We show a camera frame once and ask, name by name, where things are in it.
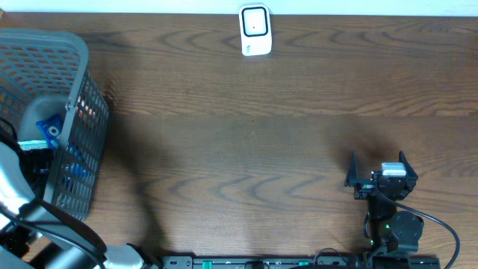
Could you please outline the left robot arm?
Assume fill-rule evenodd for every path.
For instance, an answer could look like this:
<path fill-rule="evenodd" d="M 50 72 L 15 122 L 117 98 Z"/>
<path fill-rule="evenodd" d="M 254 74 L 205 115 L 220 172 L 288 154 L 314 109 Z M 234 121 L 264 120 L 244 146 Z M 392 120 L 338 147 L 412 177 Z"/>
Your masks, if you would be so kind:
<path fill-rule="evenodd" d="M 108 246 L 86 224 L 41 198 L 54 153 L 23 150 L 1 120 L 1 265 L 6 268 L 162 268 L 133 244 Z"/>

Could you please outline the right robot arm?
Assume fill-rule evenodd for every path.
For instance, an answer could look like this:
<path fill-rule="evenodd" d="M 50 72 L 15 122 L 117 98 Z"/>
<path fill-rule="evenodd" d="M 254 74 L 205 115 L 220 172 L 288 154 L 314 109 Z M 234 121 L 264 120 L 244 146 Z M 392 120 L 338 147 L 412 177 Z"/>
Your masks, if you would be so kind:
<path fill-rule="evenodd" d="M 423 234 L 423 219 L 408 210 L 399 211 L 398 201 L 414 189 L 418 175 L 403 152 L 399 161 L 384 162 L 368 178 L 359 176 L 355 155 L 344 185 L 354 188 L 356 200 L 367 201 L 364 233 L 371 250 L 363 254 L 365 268 L 410 268 L 410 256 L 418 251 Z"/>

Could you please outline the grey plastic mesh basket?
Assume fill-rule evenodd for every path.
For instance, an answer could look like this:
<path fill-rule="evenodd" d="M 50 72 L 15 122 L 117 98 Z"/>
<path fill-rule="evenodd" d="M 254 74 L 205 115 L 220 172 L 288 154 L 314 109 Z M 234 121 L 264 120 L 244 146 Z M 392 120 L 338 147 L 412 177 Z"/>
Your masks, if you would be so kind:
<path fill-rule="evenodd" d="M 45 141 L 37 125 L 61 118 L 40 197 L 85 220 L 109 124 L 108 105 L 88 69 L 89 51 L 77 35 L 22 28 L 1 30 L 1 133 Z"/>

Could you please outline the white mint tissue pack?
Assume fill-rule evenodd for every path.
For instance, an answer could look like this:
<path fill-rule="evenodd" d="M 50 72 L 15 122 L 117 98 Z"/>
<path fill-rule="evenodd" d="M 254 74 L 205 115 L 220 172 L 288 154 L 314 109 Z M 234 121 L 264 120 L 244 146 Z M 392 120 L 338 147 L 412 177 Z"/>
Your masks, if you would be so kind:
<path fill-rule="evenodd" d="M 49 145 L 45 140 L 19 141 L 18 144 L 24 151 L 49 149 Z"/>

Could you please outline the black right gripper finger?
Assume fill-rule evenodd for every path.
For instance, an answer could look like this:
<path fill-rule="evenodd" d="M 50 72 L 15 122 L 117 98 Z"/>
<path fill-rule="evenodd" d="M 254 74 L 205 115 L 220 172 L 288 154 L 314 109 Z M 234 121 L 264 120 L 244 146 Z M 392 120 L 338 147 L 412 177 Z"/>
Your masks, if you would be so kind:
<path fill-rule="evenodd" d="M 357 161 L 356 161 L 356 154 L 354 152 L 351 153 L 350 158 L 350 166 L 346 174 L 346 178 L 344 180 L 345 187 L 354 187 L 359 182 L 358 176 L 358 169 L 357 169 Z"/>
<path fill-rule="evenodd" d="M 412 168 L 410 163 L 407 161 L 406 156 L 403 151 L 399 152 L 399 162 L 403 164 L 406 171 L 406 184 L 409 187 L 415 187 L 418 180 L 418 175 L 415 170 Z"/>

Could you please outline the blue Oreo cookie pack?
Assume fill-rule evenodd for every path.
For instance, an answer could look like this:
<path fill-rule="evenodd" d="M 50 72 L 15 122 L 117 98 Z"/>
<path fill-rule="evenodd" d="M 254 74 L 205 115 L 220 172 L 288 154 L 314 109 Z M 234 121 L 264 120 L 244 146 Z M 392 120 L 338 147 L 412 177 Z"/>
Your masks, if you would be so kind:
<path fill-rule="evenodd" d="M 59 146 L 60 137 L 63 129 L 63 120 L 60 114 L 54 114 L 47 120 L 36 122 L 37 128 L 40 130 L 48 147 L 56 150 Z"/>

